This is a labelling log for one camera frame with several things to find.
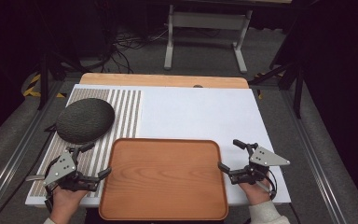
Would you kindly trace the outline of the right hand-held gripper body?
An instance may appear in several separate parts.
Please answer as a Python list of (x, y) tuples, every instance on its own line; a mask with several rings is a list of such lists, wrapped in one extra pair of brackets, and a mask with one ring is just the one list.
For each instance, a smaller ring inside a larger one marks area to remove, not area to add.
[(270, 166), (290, 164), (289, 160), (259, 145), (239, 145), (239, 148), (247, 150), (249, 162), (240, 170), (228, 172), (229, 179), (233, 185), (240, 183), (254, 185), (264, 179), (269, 180), (268, 172)]

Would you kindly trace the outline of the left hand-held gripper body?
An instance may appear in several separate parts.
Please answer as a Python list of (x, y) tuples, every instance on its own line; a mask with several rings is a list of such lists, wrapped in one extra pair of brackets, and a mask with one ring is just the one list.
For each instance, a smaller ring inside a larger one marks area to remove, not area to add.
[(61, 156), (50, 162), (43, 175), (28, 175), (26, 181), (41, 181), (46, 192), (52, 192), (58, 186), (71, 191), (96, 191), (100, 179), (85, 176), (78, 169), (78, 156), (81, 152), (76, 147), (67, 147)]

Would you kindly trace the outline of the dark textured oval object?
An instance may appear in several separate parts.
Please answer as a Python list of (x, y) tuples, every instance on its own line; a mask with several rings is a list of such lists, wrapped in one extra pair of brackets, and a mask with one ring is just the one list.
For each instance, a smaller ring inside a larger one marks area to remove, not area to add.
[(105, 135), (115, 118), (115, 109), (105, 100), (81, 99), (61, 112), (56, 120), (56, 130), (62, 140), (80, 145)]

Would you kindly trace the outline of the brown wooden tray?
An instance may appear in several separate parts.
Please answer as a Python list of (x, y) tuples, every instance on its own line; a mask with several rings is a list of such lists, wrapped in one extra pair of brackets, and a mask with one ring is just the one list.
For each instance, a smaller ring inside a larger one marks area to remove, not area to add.
[(212, 140), (122, 138), (112, 146), (99, 214), (105, 220), (222, 220), (228, 204)]

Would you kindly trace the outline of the person's left hand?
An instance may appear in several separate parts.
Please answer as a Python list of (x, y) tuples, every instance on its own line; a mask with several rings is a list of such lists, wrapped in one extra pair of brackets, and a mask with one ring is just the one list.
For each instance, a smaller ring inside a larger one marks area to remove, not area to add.
[(57, 187), (53, 190), (53, 208), (49, 219), (55, 224), (68, 224), (87, 193), (86, 190), (71, 191)]

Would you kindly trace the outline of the person's right hand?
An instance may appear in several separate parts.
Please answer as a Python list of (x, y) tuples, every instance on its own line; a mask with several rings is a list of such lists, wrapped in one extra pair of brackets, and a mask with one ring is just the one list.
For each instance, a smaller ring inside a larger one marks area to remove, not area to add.
[(269, 193), (265, 190), (265, 185), (260, 187), (257, 184), (240, 183), (239, 186), (244, 191), (250, 205), (258, 205), (270, 200)]

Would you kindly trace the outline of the striped woven placemat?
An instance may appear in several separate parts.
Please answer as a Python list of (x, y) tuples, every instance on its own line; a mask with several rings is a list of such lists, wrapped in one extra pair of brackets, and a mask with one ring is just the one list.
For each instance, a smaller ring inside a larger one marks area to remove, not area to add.
[[(96, 176), (107, 167), (113, 143), (118, 138), (133, 138), (137, 134), (138, 124), (141, 121), (143, 93), (139, 90), (105, 87), (96, 89), (77, 85), (71, 93), (67, 106), (87, 98), (105, 100), (115, 109), (116, 114), (111, 129), (102, 137), (91, 141), (95, 143), (95, 147), (79, 156), (78, 170), (83, 175)], [(72, 144), (62, 140), (57, 134), (55, 123), (55, 134), (38, 173), (41, 175), (45, 173), (50, 162), (60, 156), (67, 147), (79, 147), (84, 144)]]

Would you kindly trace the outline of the white board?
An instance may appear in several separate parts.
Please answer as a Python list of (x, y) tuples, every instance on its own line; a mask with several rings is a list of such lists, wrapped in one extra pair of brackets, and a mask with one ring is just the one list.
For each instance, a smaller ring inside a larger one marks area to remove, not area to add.
[[(141, 121), (133, 138), (212, 140), (220, 148), (221, 162), (232, 170), (249, 162), (247, 151), (234, 146), (234, 139), (257, 143), (269, 151), (273, 149), (249, 89), (77, 85), (141, 91)], [(240, 187), (233, 185), (226, 174), (222, 175), (227, 204), (246, 204), (248, 200)], [(103, 185), (104, 182), (96, 192), (89, 194), (83, 205), (99, 205)]]

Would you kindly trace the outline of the black tripod stand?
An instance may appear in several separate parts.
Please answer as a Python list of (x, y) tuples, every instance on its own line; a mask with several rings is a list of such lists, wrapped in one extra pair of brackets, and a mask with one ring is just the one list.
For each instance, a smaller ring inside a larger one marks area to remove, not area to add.
[(55, 52), (53, 50), (47, 50), (41, 55), (40, 59), (40, 88), (41, 96), (39, 100), (38, 109), (41, 110), (45, 107), (49, 99), (49, 86), (48, 78), (53, 77), (54, 80), (63, 81), (67, 73), (63, 64), (66, 63), (70, 68), (81, 74), (88, 73), (89, 70), (82, 66), (80, 63), (70, 60)]
[(293, 62), (285, 65), (278, 66), (262, 76), (257, 76), (248, 82), (249, 85), (258, 85), (272, 77), (282, 74), (281, 79), (278, 81), (278, 88), (280, 90), (289, 90), (295, 84), (295, 93), (293, 100), (293, 110), (298, 119), (300, 115), (300, 105), (302, 97), (302, 88), (304, 82), (304, 72), (301, 63)]

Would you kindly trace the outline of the yellow black hazard tape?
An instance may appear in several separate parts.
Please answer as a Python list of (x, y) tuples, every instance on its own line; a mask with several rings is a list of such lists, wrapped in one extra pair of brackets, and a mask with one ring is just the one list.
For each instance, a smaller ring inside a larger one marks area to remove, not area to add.
[(30, 83), (28, 84), (28, 86), (26, 87), (25, 91), (23, 92), (23, 96), (27, 97), (27, 96), (32, 96), (32, 97), (40, 97), (41, 96), (41, 92), (40, 91), (35, 91), (34, 88), (37, 84), (37, 82), (41, 79), (41, 75), (40, 74), (36, 74), (34, 75), (34, 77), (31, 79)]

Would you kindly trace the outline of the black curtain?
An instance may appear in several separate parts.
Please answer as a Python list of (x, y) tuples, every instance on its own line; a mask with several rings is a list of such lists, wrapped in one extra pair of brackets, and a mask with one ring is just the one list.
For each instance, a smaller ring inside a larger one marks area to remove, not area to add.
[(93, 0), (0, 0), (0, 126), (24, 101), (22, 83), (45, 50), (78, 62), (103, 52)]
[(292, 0), (276, 63), (300, 60), (310, 95), (358, 189), (358, 0)]

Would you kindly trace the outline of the aluminium floor rail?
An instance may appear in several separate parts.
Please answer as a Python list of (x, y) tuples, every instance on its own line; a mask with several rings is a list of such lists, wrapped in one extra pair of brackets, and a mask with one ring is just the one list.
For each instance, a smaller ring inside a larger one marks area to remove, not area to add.
[(281, 91), (282, 99), (289, 110), (289, 114), (293, 123), (295, 124), (296, 131), (298, 132), (300, 141), (303, 146), (304, 154), (319, 191), (322, 194), (324, 203), (326, 205), (327, 211), (334, 224), (348, 224), (346, 218), (343, 216), (343, 213), (340, 209), (340, 206), (337, 202), (336, 195), (334, 194), (331, 184), (327, 179), (327, 176), (324, 172), (324, 169), (317, 158), (314, 147), (310, 141), (310, 137), (305, 129), (305, 126), (302, 120), (297, 116), (295, 110), (293, 109), (293, 100), (289, 91)]
[(47, 92), (40, 98), (42, 107), (37, 109), (31, 123), (27, 126), (25, 134), (22, 136), (20, 142), (10, 154), (7, 163), (1, 166), (0, 172), (0, 201), (11, 181), (14, 174), (16, 174), (22, 159), (28, 151), (29, 145), (34, 139), (36, 130), (39, 128), (43, 117), (45, 117), (48, 108), (54, 101), (56, 95), (62, 87), (62, 81), (53, 81), (51, 86), (47, 88)]

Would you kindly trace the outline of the grey metal table frame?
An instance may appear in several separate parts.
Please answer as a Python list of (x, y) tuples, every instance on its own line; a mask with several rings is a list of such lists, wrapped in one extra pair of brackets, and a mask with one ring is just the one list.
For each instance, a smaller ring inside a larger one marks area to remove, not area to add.
[(170, 70), (172, 68), (173, 29), (175, 27), (236, 30), (239, 32), (239, 38), (237, 41), (232, 43), (232, 48), (240, 72), (242, 74), (246, 74), (248, 69), (241, 49), (252, 15), (252, 10), (247, 10), (243, 15), (182, 12), (175, 10), (174, 6), (170, 5), (168, 15), (168, 43), (165, 53), (164, 69)]

